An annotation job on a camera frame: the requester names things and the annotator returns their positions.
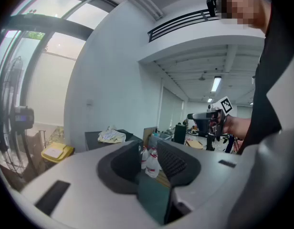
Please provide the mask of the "wooden board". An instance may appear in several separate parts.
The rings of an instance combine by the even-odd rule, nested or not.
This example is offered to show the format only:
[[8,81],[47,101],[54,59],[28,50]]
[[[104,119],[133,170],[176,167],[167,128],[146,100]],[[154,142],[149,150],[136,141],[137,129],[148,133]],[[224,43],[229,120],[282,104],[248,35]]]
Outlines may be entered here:
[[149,137],[157,131],[157,127],[148,127],[143,132],[143,146],[148,148]]

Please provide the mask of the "person's right forearm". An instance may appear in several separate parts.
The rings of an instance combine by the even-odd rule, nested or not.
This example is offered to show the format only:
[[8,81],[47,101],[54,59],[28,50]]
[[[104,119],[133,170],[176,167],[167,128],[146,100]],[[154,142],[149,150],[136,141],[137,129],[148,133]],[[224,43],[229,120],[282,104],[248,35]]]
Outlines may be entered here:
[[244,140],[251,124],[250,118],[240,118],[227,115],[224,125],[223,133],[231,134],[239,139]]

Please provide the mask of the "black window frame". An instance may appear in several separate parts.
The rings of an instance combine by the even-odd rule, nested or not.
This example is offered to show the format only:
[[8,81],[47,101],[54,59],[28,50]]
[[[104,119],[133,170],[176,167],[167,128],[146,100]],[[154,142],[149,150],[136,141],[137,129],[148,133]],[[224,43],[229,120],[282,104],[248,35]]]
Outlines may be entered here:
[[4,103],[34,110],[30,135],[63,127],[77,58],[113,0],[24,0],[0,34],[0,125]]

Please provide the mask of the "person's black shirt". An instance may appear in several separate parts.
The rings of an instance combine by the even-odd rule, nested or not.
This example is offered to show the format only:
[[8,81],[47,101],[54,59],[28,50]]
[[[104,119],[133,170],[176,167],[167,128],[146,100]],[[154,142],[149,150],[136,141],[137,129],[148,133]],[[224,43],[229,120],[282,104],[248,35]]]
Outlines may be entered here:
[[282,129],[267,93],[287,69],[294,54],[294,37],[279,11],[265,0],[261,0],[261,5],[266,15],[264,48],[255,72],[251,123],[238,151],[239,155],[246,147],[258,144]]

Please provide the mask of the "cardboard boxes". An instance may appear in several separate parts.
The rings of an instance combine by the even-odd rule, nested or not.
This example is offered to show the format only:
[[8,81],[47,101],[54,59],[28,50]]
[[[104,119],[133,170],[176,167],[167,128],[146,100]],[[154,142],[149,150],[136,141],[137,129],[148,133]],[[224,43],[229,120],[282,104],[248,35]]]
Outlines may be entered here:
[[35,134],[26,134],[26,141],[28,144],[28,150],[31,155],[31,159],[38,174],[43,173],[46,170],[46,165],[42,157],[42,151],[44,150],[44,138],[43,132],[38,131]]

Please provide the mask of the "clear plastic storage box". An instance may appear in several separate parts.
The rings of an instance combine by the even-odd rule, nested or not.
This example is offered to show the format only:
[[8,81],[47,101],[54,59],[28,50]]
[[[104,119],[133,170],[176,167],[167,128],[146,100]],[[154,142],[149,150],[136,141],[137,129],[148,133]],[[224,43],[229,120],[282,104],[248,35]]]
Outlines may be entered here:
[[149,137],[148,147],[149,148],[157,148],[159,141],[169,141],[171,140],[171,136],[164,133],[152,133]]

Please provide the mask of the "checkered white cloth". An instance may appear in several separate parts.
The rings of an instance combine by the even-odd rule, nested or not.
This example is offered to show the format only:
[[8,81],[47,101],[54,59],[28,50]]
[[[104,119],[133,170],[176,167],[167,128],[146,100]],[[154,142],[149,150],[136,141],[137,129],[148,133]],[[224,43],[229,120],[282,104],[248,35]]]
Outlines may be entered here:
[[106,130],[102,133],[102,137],[103,139],[107,139],[107,140],[113,140],[113,139],[118,139],[118,138],[122,138],[123,134],[116,131],[115,129],[109,129]]

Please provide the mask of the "black standing fan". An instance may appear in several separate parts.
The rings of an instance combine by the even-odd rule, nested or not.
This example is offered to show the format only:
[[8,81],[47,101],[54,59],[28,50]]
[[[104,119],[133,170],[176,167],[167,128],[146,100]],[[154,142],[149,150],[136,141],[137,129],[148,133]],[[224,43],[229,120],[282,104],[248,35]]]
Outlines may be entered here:
[[34,175],[38,175],[28,149],[25,131],[34,124],[34,111],[27,106],[17,104],[22,72],[21,57],[4,63],[0,73],[0,150],[7,167],[19,177],[24,170],[17,136],[22,138],[23,149]]

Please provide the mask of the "yellow cloth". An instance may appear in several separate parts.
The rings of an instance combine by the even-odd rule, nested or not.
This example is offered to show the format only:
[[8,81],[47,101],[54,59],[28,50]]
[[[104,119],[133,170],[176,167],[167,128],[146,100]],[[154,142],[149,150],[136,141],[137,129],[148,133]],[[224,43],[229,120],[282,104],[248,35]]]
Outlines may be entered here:
[[98,142],[116,144],[126,141],[126,134],[116,130],[115,126],[109,126],[106,130],[100,132]]

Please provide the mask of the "long ceiling light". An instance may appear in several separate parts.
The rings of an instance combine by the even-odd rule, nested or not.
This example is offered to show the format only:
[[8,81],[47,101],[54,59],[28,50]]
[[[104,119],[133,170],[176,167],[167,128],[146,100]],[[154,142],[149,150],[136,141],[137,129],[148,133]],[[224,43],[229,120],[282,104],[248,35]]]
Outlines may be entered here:
[[221,76],[215,76],[214,77],[214,81],[213,81],[213,85],[212,85],[212,88],[211,88],[211,92],[214,93],[217,91],[220,83],[221,83],[221,80],[222,80],[222,77]]

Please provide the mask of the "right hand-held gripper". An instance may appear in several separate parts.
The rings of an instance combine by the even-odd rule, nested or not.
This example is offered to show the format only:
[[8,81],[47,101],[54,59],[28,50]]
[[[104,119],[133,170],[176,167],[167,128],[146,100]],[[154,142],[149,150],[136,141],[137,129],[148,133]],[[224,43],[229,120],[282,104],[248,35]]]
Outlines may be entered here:
[[219,101],[210,104],[207,109],[208,112],[188,114],[187,118],[196,121],[209,120],[209,135],[221,137],[226,117],[232,110],[233,107],[231,101],[226,96]]

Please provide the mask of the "slatted wooden mat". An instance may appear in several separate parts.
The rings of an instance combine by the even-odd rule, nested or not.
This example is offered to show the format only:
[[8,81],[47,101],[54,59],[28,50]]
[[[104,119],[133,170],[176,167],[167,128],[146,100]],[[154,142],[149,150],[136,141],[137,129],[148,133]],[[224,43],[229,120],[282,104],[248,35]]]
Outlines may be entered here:
[[168,178],[166,177],[165,173],[160,170],[158,176],[155,178],[155,180],[160,183],[161,185],[170,188],[170,182]]

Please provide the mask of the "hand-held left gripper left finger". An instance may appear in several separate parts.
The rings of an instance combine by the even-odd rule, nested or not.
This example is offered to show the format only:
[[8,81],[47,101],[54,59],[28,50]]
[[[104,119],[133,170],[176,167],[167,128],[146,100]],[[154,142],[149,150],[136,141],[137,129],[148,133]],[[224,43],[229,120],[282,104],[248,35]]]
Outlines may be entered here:
[[96,173],[98,162],[123,144],[75,154],[31,181],[21,194],[35,204],[56,181],[70,183],[52,219],[75,229],[156,229],[135,195],[108,189]]

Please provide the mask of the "black rectangular panel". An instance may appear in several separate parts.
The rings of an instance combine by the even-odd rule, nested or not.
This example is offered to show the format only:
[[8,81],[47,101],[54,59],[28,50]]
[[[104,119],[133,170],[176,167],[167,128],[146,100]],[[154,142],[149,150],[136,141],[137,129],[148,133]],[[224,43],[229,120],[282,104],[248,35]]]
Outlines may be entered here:
[[177,124],[175,126],[174,142],[183,145],[185,142],[186,132],[187,132],[187,127],[185,125]]

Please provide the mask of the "black metal railing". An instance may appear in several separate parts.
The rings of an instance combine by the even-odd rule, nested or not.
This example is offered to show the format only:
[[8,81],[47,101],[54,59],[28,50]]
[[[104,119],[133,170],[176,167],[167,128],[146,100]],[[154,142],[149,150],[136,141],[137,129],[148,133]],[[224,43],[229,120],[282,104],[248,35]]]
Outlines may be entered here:
[[218,20],[218,15],[219,13],[216,10],[214,14],[211,15],[208,9],[204,9],[175,17],[150,30],[147,33],[149,36],[148,42],[152,42],[168,33],[190,25]]

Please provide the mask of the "yellow-lidded black bin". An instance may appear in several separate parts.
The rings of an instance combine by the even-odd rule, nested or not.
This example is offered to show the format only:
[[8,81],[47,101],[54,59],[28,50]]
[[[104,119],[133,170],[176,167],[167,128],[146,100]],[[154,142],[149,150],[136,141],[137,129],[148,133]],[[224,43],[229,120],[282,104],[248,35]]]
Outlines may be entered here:
[[75,149],[71,146],[53,142],[48,145],[44,150],[42,150],[41,156],[45,162],[58,164],[66,158],[72,156],[74,152]]

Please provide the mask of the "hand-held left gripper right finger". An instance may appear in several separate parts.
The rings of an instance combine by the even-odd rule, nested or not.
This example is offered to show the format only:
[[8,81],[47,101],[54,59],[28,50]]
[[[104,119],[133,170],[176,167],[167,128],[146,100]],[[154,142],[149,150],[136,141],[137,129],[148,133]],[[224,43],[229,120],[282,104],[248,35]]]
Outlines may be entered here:
[[157,152],[170,182],[164,228],[232,229],[229,217],[250,176],[257,146],[240,156],[160,141]]

